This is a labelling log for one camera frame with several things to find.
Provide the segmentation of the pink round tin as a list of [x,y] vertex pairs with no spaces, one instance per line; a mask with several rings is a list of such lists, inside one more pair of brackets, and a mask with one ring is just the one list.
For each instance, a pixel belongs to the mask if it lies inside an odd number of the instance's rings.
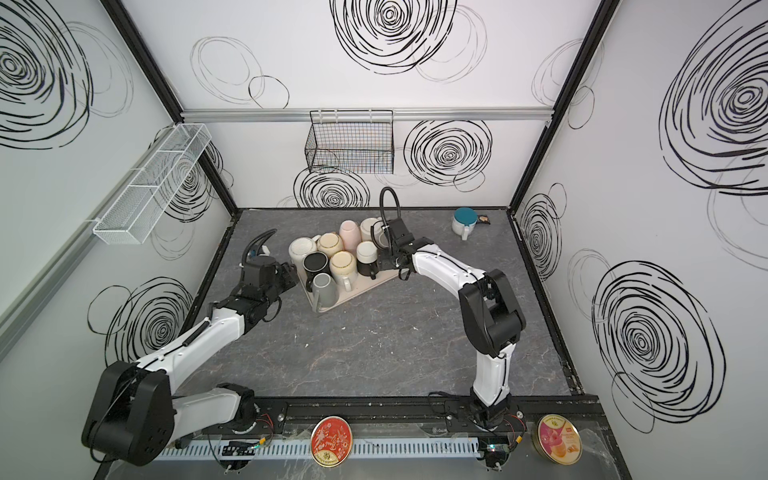
[[532,433],[535,450],[545,459],[563,466],[576,464],[583,444],[574,424],[559,414],[541,417]]

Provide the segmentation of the pink mug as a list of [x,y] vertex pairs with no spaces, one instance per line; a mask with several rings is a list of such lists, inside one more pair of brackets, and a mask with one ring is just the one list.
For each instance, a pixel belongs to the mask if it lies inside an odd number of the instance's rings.
[[339,236],[342,239],[344,249],[353,254],[362,242],[362,234],[359,225],[353,220],[345,220],[339,228]]

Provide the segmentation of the cream and orange mug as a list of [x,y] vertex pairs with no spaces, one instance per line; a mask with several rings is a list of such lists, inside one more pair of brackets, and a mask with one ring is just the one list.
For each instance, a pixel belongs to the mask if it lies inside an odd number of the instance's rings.
[[324,233],[317,240],[317,250],[331,259],[335,254],[345,250],[344,242],[338,233]]

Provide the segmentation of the cream mug rear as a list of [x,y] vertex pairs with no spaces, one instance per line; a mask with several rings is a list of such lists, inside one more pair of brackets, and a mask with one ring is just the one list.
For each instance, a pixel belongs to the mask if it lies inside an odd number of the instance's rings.
[[385,244],[383,232],[383,221],[380,217],[369,217],[360,223],[361,238],[363,241],[376,242],[379,245]]

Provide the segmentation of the beige tray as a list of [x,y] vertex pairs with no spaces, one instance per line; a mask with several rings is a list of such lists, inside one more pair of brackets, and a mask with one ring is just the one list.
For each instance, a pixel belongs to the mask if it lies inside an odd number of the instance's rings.
[[310,307],[324,313],[397,277],[396,270],[376,271],[375,264],[358,265],[357,259],[341,250],[341,238],[330,253],[322,251],[324,236],[299,237],[289,247],[289,256],[296,266],[298,286]]

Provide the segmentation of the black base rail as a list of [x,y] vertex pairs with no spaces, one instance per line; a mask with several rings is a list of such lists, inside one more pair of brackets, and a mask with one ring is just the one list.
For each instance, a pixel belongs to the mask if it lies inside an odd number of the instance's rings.
[[[348,423],[443,423],[451,428],[470,427],[482,406],[469,396],[431,393],[426,396],[385,397],[257,397],[256,405],[269,414],[279,430],[293,422],[314,423],[339,416]],[[521,412],[525,419],[547,413],[569,416],[602,416],[604,409],[594,395],[509,396],[492,409],[493,418],[503,412]]]

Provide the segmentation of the black corner frame post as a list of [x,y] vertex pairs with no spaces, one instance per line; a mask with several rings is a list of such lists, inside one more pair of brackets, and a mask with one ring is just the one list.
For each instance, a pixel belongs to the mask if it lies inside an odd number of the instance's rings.
[[[100,3],[129,48],[132,56],[148,80],[157,98],[160,100],[162,106],[168,113],[170,119],[174,123],[182,123],[182,113],[184,110],[178,101],[176,94],[172,91],[170,84],[162,74],[129,12],[123,5],[123,2],[119,0],[100,0]],[[231,217],[235,217],[239,213],[239,208],[237,207],[229,188],[225,186],[222,177],[215,168],[211,156],[207,153],[203,153],[198,163],[201,165],[206,178],[214,188],[214,191],[217,193],[227,212]]]
[[591,64],[598,46],[603,40],[603,36],[619,5],[619,0],[603,0],[600,2],[571,68],[568,71],[568,75],[565,77],[564,85],[554,103],[551,120],[543,129],[511,199],[508,206],[509,213],[516,214],[520,209],[524,196],[531,186],[561,122],[566,116],[567,110],[579,88],[580,82],[586,75],[588,67]]

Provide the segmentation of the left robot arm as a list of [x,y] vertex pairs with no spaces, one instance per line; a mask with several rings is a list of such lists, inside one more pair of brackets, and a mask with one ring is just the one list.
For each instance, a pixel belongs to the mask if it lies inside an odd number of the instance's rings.
[[152,462],[169,444],[214,425],[249,432],[258,419],[252,389],[221,383],[195,395],[176,390],[225,346],[265,321],[298,283],[296,267],[259,255],[241,262],[240,281],[194,329],[134,362],[115,361],[102,373],[81,434],[90,454],[135,466]]

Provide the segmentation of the white ribbed mug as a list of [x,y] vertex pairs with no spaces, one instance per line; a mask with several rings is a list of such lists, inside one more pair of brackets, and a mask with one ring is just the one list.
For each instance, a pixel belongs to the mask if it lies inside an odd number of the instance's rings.
[[304,259],[317,251],[317,242],[320,238],[320,235],[300,237],[291,242],[289,245],[289,256],[297,269],[302,269]]

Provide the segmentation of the cream speckled mug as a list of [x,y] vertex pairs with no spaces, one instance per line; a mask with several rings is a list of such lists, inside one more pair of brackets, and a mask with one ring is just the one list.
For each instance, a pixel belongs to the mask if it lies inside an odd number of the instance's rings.
[[341,251],[330,259],[330,268],[338,287],[352,292],[358,278],[356,257],[348,251]]

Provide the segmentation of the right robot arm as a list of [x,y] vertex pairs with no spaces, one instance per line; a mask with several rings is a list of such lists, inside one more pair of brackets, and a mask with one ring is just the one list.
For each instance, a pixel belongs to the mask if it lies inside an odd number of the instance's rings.
[[387,239],[383,263],[401,279],[415,273],[443,287],[458,300],[463,328],[476,350],[476,374],[470,390],[472,421],[491,429],[509,409],[512,355],[526,327],[517,297],[498,270],[471,267],[444,252],[432,240],[415,238],[398,217],[383,221]]

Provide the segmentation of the grey mug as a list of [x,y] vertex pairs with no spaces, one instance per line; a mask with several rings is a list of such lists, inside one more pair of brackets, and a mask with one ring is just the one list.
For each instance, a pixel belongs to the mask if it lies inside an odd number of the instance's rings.
[[332,308],[339,299],[338,286],[328,273],[317,274],[311,284],[312,308],[315,312]]

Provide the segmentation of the aluminium wall rail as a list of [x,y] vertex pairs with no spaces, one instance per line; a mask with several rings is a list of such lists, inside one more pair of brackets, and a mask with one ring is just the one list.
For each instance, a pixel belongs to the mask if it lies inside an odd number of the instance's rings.
[[44,265],[31,282],[22,290],[14,301],[1,314],[1,361],[16,347],[26,331],[46,308],[51,299],[67,282],[95,245],[93,226],[106,214],[107,210],[120,198],[132,178],[148,163],[150,152],[165,140],[177,124],[171,123],[161,128],[147,150],[139,157],[136,164],[128,170],[120,182],[87,215],[75,232],[67,239],[53,257]]
[[553,109],[537,107],[399,107],[385,108],[240,108],[185,110],[189,122],[371,122],[371,121],[548,121]]

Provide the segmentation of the aluminium wall rail rear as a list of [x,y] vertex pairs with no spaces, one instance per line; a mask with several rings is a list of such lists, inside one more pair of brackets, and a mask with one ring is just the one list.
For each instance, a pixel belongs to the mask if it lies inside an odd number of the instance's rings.
[[553,109],[537,107],[399,107],[385,108],[240,108],[185,110],[189,122],[371,122],[371,121],[548,121]]

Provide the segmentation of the aluminium wall rail left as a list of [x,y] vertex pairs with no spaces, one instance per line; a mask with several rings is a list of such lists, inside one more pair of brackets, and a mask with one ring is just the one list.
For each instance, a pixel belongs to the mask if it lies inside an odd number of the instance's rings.
[[31,282],[22,290],[14,301],[1,314],[1,361],[16,347],[26,331],[46,308],[51,299],[67,282],[95,245],[93,226],[106,214],[107,210],[120,198],[132,178],[148,163],[150,152],[165,140],[177,124],[171,123],[161,128],[147,150],[139,157],[136,164],[128,170],[120,182],[87,215],[75,232],[67,239],[53,257],[44,265]]

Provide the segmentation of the black and white mug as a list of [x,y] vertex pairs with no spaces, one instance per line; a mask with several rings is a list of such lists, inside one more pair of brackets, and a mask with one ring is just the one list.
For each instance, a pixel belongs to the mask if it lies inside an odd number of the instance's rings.
[[372,241],[362,241],[356,247],[357,271],[360,275],[375,280],[379,272],[378,248]]

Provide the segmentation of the white mesh shelf basket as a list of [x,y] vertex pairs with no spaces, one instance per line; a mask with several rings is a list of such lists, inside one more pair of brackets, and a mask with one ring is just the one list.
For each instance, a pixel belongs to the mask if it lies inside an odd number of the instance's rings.
[[198,220],[212,200],[211,184],[198,165],[210,142],[203,124],[166,130],[93,233],[108,245],[142,244],[165,216],[182,223]]

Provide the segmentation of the black corner frame post right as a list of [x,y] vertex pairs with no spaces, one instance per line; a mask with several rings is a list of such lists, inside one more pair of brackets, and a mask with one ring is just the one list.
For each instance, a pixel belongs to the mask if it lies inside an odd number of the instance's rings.
[[619,0],[603,0],[600,2],[571,68],[568,71],[568,75],[565,77],[564,85],[554,103],[551,120],[543,129],[511,199],[508,206],[509,213],[516,214],[520,209],[524,196],[531,186],[561,122],[566,116],[567,110],[579,88],[580,82],[586,75],[588,67],[591,64],[598,46],[603,40],[603,36],[619,5]]

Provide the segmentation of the red round tin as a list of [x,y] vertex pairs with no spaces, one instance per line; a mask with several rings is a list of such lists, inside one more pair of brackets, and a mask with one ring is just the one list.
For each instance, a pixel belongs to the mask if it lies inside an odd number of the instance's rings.
[[342,417],[326,417],[312,431],[311,455],[322,467],[339,466],[350,456],[353,445],[354,437],[351,427]]

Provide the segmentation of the black corner frame post left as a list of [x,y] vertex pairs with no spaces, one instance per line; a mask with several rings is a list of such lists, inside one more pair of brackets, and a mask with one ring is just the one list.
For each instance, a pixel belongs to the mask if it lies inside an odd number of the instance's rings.
[[[100,0],[100,3],[129,48],[132,56],[148,80],[157,98],[160,100],[162,106],[168,113],[170,119],[174,123],[182,123],[182,113],[184,110],[178,101],[176,94],[172,91],[170,84],[162,74],[129,12],[123,5],[123,2],[119,0]],[[214,191],[217,193],[227,212],[231,217],[235,217],[239,213],[239,208],[237,207],[229,188],[225,186],[222,177],[215,168],[211,156],[207,153],[203,153],[198,163],[201,165],[206,178],[214,188]]]

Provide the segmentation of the teal lidded white mug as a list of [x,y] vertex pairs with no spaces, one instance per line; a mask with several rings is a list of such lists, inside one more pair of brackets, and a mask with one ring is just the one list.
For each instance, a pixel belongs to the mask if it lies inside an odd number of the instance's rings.
[[460,207],[453,213],[451,228],[454,234],[466,241],[478,222],[477,212],[469,207]]

